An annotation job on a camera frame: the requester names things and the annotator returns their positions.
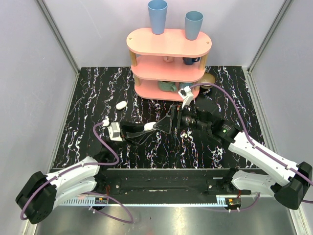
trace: gray wall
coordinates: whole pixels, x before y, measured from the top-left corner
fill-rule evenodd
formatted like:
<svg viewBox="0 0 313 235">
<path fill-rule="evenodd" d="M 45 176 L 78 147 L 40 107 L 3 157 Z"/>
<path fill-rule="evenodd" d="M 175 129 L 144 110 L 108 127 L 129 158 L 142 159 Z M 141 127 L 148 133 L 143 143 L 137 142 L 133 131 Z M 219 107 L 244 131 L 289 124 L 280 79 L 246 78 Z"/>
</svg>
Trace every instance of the gray wall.
<svg viewBox="0 0 313 235">
<path fill-rule="evenodd" d="M 0 7 L 0 234 L 19 234 L 15 197 L 46 172 L 75 74 L 34 0 Z"/>
<path fill-rule="evenodd" d="M 126 38 L 150 27 L 150 0 L 45 0 L 78 66 L 130 66 Z M 188 11 L 204 15 L 212 39 L 208 65 L 247 67 L 284 0 L 167 0 L 167 28 L 184 28 Z"/>
<path fill-rule="evenodd" d="M 312 9 L 312 0 L 293 2 L 252 74 L 278 153 L 313 165 Z M 313 230 L 313 205 L 302 205 Z"/>
</svg>

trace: marble surface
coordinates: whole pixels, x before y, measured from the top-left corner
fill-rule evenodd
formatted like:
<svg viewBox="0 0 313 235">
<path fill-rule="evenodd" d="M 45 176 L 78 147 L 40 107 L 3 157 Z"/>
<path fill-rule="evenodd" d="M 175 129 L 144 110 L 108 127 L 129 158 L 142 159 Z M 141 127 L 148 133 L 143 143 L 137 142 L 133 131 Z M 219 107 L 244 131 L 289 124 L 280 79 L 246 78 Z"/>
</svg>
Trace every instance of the marble surface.
<svg viewBox="0 0 313 235">
<path fill-rule="evenodd" d="M 206 72 L 213 74 L 216 84 L 234 98 L 249 134 L 264 144 L 241 67 L 207 67 Z M 239 124 L 234 107 L 217 89 L 201 89 L 197 99 L 214 101 L 222 117 Z M 123 100 L 128 102 L 127 107 L 116 110 L 116 103 Z M 139 97 L 129 67 L 82 68 L 53 168 L 65 168 L 86 157 L 89 141 L 94 138 L 92 127 L 105 117 L 146 123 L 164 117 L 172 104 L 177 102 Z M 105 133 L 101 128 L 97 131 L 102 136 Z M 210 144 L 205 133 L 189 129 L 170 135 L 156 132 L 140 147 L 122 144 L 115 150 L 121 158 L 117 168 L 256 167 L 245 158 Z"/>
</svg>

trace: metal floor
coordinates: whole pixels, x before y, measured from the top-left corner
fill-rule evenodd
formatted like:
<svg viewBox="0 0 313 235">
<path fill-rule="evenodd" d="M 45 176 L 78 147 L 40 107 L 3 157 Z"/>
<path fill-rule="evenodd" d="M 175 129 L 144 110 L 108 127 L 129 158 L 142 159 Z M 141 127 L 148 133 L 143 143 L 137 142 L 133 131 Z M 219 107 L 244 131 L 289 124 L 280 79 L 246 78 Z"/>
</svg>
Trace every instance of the metal floor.
<svg viewBox="0 0 313 235">
<path fill-rule="evenodd" d="M 251 204 L 243 198 L 243 208 Z M 289 210 L 273 198 L 261 198 L 251 210 L 220 213 L 204 208 L 129 208 L 128 225 L 82 207 L 57 207 L 37 226 L 36 235 L 295 235 Z M 119 207 L 105 212 L 128 219 Z"/>
</svg>

